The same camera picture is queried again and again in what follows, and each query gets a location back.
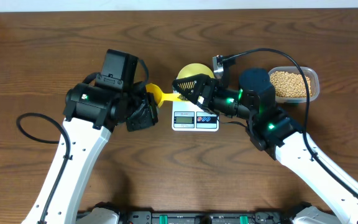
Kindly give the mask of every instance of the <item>digital scale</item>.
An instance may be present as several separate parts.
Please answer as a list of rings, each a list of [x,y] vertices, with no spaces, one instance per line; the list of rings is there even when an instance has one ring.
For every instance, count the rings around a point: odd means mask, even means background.
[[[213,72],[200,63],[189,64],[180,70],[177,78],[206,74],[214,78]],[[172,129],[175,131],[217,131],[218,117],[201,110],[189,101],[172,102]]]

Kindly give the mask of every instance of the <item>plastic container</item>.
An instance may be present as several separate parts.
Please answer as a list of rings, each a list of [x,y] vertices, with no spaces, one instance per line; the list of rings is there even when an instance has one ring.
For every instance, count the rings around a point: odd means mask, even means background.
[[[308,67],[301,67],[301,69],[302,72],[305,74],[305,76],[310,78],[310,88],[312,94],[312,96],[310,97],[310,101],[313,101],[320,94],[320,84],[318,82],[317,73],[313,69]],[[275,67],[271,69],[268,75],[271,76],[275,72],[289,72],[289,73],[299,74],[299,71],[295,66]],[[276,96],[276,101],[277,103],[305,103],[306,97],[289,98],[289,97]]]

